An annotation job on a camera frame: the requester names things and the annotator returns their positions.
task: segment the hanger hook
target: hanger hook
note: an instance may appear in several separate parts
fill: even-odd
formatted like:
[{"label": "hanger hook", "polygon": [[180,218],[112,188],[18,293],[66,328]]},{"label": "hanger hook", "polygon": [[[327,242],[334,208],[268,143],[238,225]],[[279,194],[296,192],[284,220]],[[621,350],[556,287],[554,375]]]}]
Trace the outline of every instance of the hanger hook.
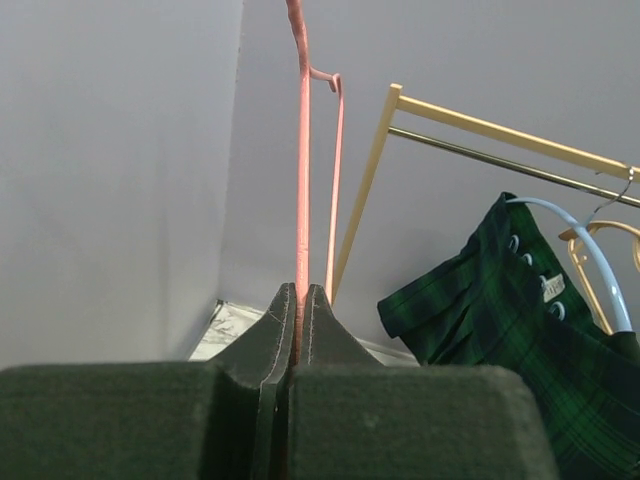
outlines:
[{"label": "hanger hook", "polygon": [[633,177],[635,175],[635,169],[633,167],[629,167],[629,179],[627,180],[627,185],[624,187],[624,190],[622,190],[616,197],[607,200],[604,203],[601,203],[600,205],[598,205],[596,207],[596,209],[593,211],[593,213],[591,214],[591,216],[589,217],[589,219],[584,223],[585,225],[588,225],[589,223],[591,223],[591,221],[593,220],[593,217],[596,216],[596,213],[598,213],[599,210],[608,207],[609,205],[611,205],[612,203],[616,203],[618,200],[620,200],[622,198],[622,196],[627,193],[627,190],[629,190],[629,188],[631,187],[631,184],[633,183]]}]

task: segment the clothing label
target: clothing label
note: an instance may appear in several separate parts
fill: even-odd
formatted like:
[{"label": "clothing label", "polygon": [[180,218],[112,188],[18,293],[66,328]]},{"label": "clothing label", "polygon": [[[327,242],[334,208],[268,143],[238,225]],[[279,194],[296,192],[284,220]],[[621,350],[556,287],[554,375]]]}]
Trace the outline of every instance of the clothing label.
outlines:
[{"label": "clothing label", "polygon": [[555,277],[547,280],[544,284],[544,303],[550,302],[564,291],[564,278],[559,273]]}]

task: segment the stitching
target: stitching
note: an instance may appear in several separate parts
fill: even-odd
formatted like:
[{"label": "stitching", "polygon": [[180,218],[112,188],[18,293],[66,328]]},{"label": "stitching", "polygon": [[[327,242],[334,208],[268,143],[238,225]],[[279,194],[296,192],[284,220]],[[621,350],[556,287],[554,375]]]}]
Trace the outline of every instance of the stitching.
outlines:
[{"label": "stitching", "polygon": [[258,430],[257,428],[258,419],[260,418],[260,411],[262,410],[261,400],[262,400],[262,392],[264,391],[264,384],[269,379],[269,377],[273,374],[273,371],[276,369],[276,365],[278,364],[278,357],[280,356],[280,352],[282,351],[282,344],[284,343],[284,331],[285,331],[285,326],[287,324],[286,319],[289,313],[289,306],[291,304],[291,299],[290,299],[291,294],[289,293],[289,291],[290,289],[287,288],[287,296],[284,302],[284,321],[280,322],[280,319],[278,319],[273,313],[271,313],[270,310],[268,310],[269,315],[275,318],[276,320],[278,320],[278,322],[282,325],[282,328],[280,329],[280,338],[278,339],[278,350],[276,351],[273,364],[271,365],[271,370],[269,370],[267,375],[265,375],[265,377],[260,382],[260,387],[258,392],[258,411],[256,412],[256,431]]},{"label": "stitching", "polygon": [[316,294],[318,289],[315,288],[313,293],[311,294],[311,319],[309,320],[309,354],[307,355],[307,364],[311,365],[311,359],[313,358],[312,350],[313,350],[313,322],[315,320],[315,311],[316,311]]}]

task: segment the clothing rack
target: clothing rack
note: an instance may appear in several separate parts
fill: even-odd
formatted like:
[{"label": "clothing rack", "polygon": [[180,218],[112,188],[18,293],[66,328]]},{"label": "clothing rack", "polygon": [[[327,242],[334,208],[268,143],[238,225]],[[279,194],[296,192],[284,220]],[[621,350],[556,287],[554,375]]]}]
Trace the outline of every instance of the clothing rack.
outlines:
[{"label": "clothing rack", "polygon": [[530,177],[539,178],[557,185],[573,188],[576,190],[584,191],[592,195],[596,195],[609,200],[615,199],[619,203],[629,205],[632,207],[640,208],[640,199],[630,197],[627,195],[620,195],[617,192],[605,190],[595,185],[586,184],[573,180],[568,177],[554,174],[546,170],[541,170],[528,165],[523,165],[512,160],[496,157],[487,153],[479,152],[470,148],[466,148],[453,143],[438,140],[436,138],[428,137],[419,133],[411,132],[402,128],[393,126],[393,116],[396,110],[407,112],[419,117],[434,120],[436,122],[449,125],[461,130],[466,130],[471,133],[482,135],[483,137],[491,138],[502,143],[513,145],[516,147],[529,150],[531,152],[546,155],[548,157],[561,160],[563,162],[578,165],[589,170],[593,170],[598,173],[605,173],[618,178],[629,179],[632,182],[640,183],[640,169],[638,167],[631,167],[618,160],[603,157],[593,153],[578,150],[573,147],[562,145],[560,143],[552,142],[544,138],[536,137],[528,133],[513,130],[495,123],[487,122],[469,115],[465,115],[454,110],[449,110],[437,105],[423,102],[421,100],[402,95],[402,86],[392,83],[389,87],[389,93],[382,109],[382,115],[378,123],[378,128],[371,145],[369,152],[369,159],[365,167],[365,171],[362,175],[360,182],[360,188],[356,201],[351,211],[351,217],[349,218],[349,224],[344,236],[344,241],[338,255],[338,261],[336,263],[333,291],[331,302],[335,301],[335,297],[342,282],[342,276],[349,260],[349,254],[353,247],[353,241],[356,236],[356,231],[362,218],[371,185],[375,177],[380,156],[384,149],[384,145],[387,140],[388,134],[405,138],[408,140],[416,141],[425,145],[430,145],[441,150],[446,150],[458,155],[462,155],[474,160],[479,160],[490,165],[495,165],[500,168],[505,168],[514,172],[518,172]]}]

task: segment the light blue hanger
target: light blue hanger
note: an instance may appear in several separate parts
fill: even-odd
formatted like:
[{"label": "light blue hanger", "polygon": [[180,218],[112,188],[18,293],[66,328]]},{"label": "light blue hanger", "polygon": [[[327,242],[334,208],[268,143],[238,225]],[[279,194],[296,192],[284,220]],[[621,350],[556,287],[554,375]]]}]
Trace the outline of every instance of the light blue hanger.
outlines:
[{"label": "light blue hanger", "polygon": [[613,304],[613,312],[615,317],[614,325],[612,326],[613,330],[615,332],[633,332],[627,305],[624,302],[624,298],[622,298],[622,291],[620,290],[620,285],[618,285],[618,280],[616,280],[616,277],[613,274],[613,270],[611,270],[611,266],[602,253],[602,250],[600,250],[600,247],[598,247],[593,237],[589,234],[589,232],[587,232],[586,228],[584,228],[584,226],[581,225],[568,212],[558,207],[556,204],[547,202],[546,200],[523,197],[507,200],[507,203],[533,203],[535,205],[540,205],[547,210],[551,210],[553,213],[558,215],[569,224],[569,226],[576,232],[578,237],[580,237],[580,239],[584,242],[585,247],[587,247],[591,255],[593,255],[593,259],[595,260],[596,265],[598,266],[600,272],[602,273],[602,276],[604,277],[604,281],[607,286],[607,294],[609,295],[609,299]]}]

